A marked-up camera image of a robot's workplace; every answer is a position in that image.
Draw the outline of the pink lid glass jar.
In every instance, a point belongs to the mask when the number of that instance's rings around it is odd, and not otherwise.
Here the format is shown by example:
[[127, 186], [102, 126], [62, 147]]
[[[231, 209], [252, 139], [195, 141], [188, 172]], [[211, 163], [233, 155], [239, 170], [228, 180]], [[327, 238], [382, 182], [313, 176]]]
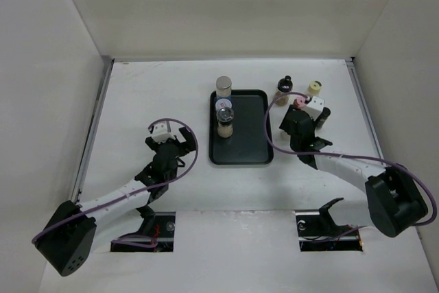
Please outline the pink lid glass jar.
[[308, 99], [306, 97], [301, 97], [298, 96], [294, 101], [293, 101], [293, 106], [295, 108], [298, 109], [303, 109], [308, 103]]

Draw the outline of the black knob lid spice jar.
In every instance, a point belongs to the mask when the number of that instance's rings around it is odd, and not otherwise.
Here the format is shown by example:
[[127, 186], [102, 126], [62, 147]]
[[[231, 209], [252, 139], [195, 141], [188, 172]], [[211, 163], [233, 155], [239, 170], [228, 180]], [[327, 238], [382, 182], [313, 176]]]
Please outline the black knob lid spice jar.
[[286, 75], [284, 78], [281, 78], [276, 87], [276, 101], [275, 104], [277, 106], [285, 106], [288, 104], [289, 95], [288, 92], [291, 92], [293, 89], [292, 78], [289, 75]]

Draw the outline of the black top grinder bottle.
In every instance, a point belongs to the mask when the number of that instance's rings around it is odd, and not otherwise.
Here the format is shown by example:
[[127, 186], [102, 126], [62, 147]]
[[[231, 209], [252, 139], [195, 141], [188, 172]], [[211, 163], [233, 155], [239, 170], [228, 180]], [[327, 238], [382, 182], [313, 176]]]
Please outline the black top grinder bottle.
[[224, 107], [216, 112], [217, 133], [221, 138], [227, 139], [233, 134], [234, 111], [230, 107]]

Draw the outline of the tall jar white beads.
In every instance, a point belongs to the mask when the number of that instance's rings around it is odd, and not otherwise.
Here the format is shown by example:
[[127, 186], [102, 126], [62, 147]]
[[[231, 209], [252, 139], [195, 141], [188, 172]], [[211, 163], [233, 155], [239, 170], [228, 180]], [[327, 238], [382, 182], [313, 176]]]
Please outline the tall jar white beads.
[[220, 76], [215, 82], [216, 98], [230, 99], [232, 94], [232, 81], [228, 76]]

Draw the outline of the black lid white powder jar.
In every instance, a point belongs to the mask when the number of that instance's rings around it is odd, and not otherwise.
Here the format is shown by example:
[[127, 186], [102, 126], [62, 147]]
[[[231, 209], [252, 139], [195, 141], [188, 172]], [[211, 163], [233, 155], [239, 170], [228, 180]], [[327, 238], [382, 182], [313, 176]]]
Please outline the black lid white powder jar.
[[281, 130], [281, 137], [286, 141], [290, 139], [290, 135], [284, 130]]

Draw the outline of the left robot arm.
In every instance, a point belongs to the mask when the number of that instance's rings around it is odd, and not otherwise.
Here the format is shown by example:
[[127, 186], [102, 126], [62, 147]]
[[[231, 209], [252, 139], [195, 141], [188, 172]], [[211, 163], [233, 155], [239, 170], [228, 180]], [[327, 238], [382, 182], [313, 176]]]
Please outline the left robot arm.
[[169, 185], [183, 178], [193, 166], [183, 157], [199, 151], [196, 135], [186, 124], [178, 129], [183, 140], [171, 133], [170, 119], [149, 127], [146, 145], [154, 152], [132, 180], [88, 202], [63, 202], [32, 244], [62, 276], [76, 272], [101, 244], [131, 245], [131, 237], [147, 237], [154, 229], [150, 204], [162, 197]]

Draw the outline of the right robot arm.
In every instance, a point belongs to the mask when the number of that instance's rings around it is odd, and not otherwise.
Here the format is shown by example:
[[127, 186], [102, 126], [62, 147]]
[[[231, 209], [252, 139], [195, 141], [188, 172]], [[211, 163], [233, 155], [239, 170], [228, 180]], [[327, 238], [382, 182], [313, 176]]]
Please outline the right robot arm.
[[366, 195], [372, 225], [388, 237], [421, 225], [428, 208], [415, 176], [399, 164], [371, 156], [334, 152], [332, 143], [316, 136], [311, 116], [290, 106], [280, 124], [290, 148], [302, 163], [330, 173]]

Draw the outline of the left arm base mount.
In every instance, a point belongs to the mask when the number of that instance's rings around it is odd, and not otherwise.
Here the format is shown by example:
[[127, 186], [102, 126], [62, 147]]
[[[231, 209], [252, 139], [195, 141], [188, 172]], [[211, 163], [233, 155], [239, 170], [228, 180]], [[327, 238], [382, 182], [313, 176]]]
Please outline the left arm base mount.
[[175, 212], [155, 212], [151, 207], [138, 208], [142, 222], [134, 232], [127, 233], [117, 240], [124, 244], [111, 242], [112, 253], [171, 253], [174, 251], [176, 230]]

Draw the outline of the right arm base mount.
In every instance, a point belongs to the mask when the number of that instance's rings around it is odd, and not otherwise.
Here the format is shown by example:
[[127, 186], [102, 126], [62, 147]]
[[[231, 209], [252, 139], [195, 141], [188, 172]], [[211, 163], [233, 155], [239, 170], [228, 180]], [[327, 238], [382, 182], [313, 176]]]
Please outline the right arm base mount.
[[298, 245], [301, 252], [362, 252], [360, 226], [336, 224], [330, 208], [343, 198], [335, 198], [319, 209], [295, 212]]

